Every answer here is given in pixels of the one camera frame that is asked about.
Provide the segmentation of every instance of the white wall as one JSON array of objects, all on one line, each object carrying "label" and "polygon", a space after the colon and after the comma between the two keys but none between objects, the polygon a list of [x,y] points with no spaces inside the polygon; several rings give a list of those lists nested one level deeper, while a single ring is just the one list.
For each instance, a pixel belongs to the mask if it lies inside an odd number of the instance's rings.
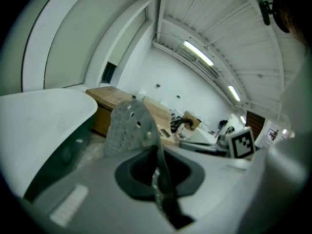
[{"label": "white wall", "polygon": [[0,52],[0,96],[20,93],[24,49],[40,11],[48,0],[31,0],[8,33]]},{"label": "white wall", "polygon": [[230,106],[204,80],[155,48],[147,54],[127,87],[133,94],[140,89],[170,109],[188,110],[201,120],[208,119],[211,130],[216,130],[219,121],[232,113]]},{"label": "white wall", "polygon": [[[270,138],[267,137],[267,133],[269,129],[272,129],[273,131],[278,130],[278,134],[274,141],[272,141]],[[271,120],[266,119],[264,122],[263,128],[258,136],[258,138],[255,140],[255,145],[262,148],[269,148],[272,145],[275,145],[282,139],[286,139],[289,135],[289,132],[286,134],[283,134],[284,127],[276,124],[275,122],[272,122]]]},{"label": "white wall", "polygon": [[122,34],[121,38],[117,42],[111,56],[109,57],[109,62],[119,66],[120,61],[126,52],[129,44],[131,43],[132,39],[136,35],[139,28],[143,25],[146,21],[145,17],[145,10],[143,10],[129,25],[126,31]]},{"label": "white wall", "polygon": [[148,20],[139,29],[114,72],[112,86],[133,93],[129,84],[132,84],[139,67],[151,49],[154,27],[155,23]]},{"label": "white wall", "polygon": [[230,117],[227,119],[228,123],[225,125],[224,128],[222,128],[222,130],[220,131],[220,134],[223,135],[225,134],[226,130],[229,127],[234,127],[235,128],[235,132],[243,130],[245,124],[241,121],[240,116],[238,117],[236,114],[231,114]]},{"label": "white wall", "polygon": [[135,1],[79,0],[59,27],[51,46],[45,88],[82,83],[90,58],[103,34]]}]

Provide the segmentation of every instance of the cardboard box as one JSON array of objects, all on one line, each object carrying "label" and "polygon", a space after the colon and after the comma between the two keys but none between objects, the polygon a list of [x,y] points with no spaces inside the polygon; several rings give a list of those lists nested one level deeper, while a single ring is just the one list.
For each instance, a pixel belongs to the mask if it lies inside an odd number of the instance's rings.
[{"label": "cardboard box", "polygon": [[174,135],[171,132],[171,113],[170,110],[162,105],[161,103],[145,97],[143,99],[143,104],[150,111],[153,116],[160,135],[161,143],[165,146],[174,146],[176,145]]},{"label": "cardboard box", "polygon": [[188,130],[194,131],[199,126],[199,124],[201,123],[201,121],[199,119],[197,119],[195,116],[193,116],[188,111],[185,111],[183,118],[184,119],[191,119],[193,121],[192,129],[190,129],[189,124],[185,124],[185,128]]},{"label": "cardboard box", "polygon": [[132,95],[115,87],[88,89],[86,94],[95,99],[98,105],[112,111],[119,103],[131,100]]},{"label": "cardboard box", "polygon": [[96,100],[98,107],[93,130],[107,135],[111,124],[111,112],[121,102],[131,100],[132,95],[115,87],[88,89],[86,94]]}]

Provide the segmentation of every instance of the white ribbed ceiling panel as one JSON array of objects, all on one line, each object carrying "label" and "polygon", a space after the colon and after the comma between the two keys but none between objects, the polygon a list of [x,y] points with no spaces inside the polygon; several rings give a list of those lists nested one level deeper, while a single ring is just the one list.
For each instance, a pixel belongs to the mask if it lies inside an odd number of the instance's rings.
[{"label": "white ribbed ceiling panel", "polygon": [[[190,38],[179,27],[163,23],[159,43],[181,53],[185,40],[207,50],[224,84],[240,84],[247,95],[238,107],[249,107],[273,120],[286,120],[280,108],[283,86],[300,69],[305,48],[271,19],[264,25],[256,0],[166,0],[163,18],[171,17],[198,33]],[[211,49],[222,59],[214,59]]]}]

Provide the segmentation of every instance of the gray surface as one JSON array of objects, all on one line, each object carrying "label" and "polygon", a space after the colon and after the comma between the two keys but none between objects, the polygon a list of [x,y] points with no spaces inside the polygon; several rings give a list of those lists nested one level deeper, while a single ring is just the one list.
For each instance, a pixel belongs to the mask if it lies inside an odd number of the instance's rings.
[{"label": "gray surface", "polygon": [[298,196],[312,168],[311,135],[257,151],[252,165],[222,202],[181,234],[263,233]]},{"label": "gray surface", "polygon": [[89,194],[69,223],[69,230],[90,234],[174,232],[155,203],[129,198],[115,181],[117,166],[137,154],[124,152],[76,170],[41,194],[35,207],[48,214],[79,183],[89,188]]},{"label": "gray surface", "polygon": [[[305,186],[312,168],[307,152],[311,135],[281,141],[260,150],[251,162],[203,155],[171,147],[170,150],[198,162],[206,177],[195,195],[180,198],[183,212],[196,222],[181,234],[259,233],[272,226]],[[89,194],[69,230],[78,233],[174,233],[155,203],[129,198],[115,181],[115,170],[139,151],[101,159],[58,181],[35,201],[48,214],[77,183]]]},{"label": "gray surface", "polygon": [[307,50],[304,64],[283,92],[281,101],[296,134],[312,132],[312,52]]}]

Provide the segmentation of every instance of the white curved wall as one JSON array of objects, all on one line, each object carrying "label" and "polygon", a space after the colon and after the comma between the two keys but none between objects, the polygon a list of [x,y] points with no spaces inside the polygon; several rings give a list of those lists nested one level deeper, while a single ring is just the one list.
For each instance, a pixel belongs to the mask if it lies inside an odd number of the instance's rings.
[{"label": "white curved wall", "polygon": [[228,119],[232,113],[230,106],[206,82],[155,48],[147,54],[127,91],[135,94],[140,89],[170,109],[188,110],[201,120],[207,119],[211,130],[216,130],[219,121]]},{"label": "white curved wall", "polygon": [[79,0],[64,19],[53,41],[44,87],[65,87],[82,83],[90,58],[101,37],[115,19],[135,1]]},{"label": "white curved wall", "polygon": [[110,82],[112,86],[124,91],[128,90],[128,84],[132,83],[144,58],[151,49],[154,34],[155,23],[147,20],[132,39],[118,68],[115,70]]},{"label": "white curved wall", "polygon": [[30,35],[23,63],[23,91],[43,89],[44,72],[51,44],[59,26],[78,0],[50,0]]},{"label": "white curved wall", "polygon": [[84,79],[84,83],[87,86],[99,86],[107,62],[109,61],[118,41],[129,25],[152,1],[153,0],[136,0],[110,25],[100,39],[90,59]]}]

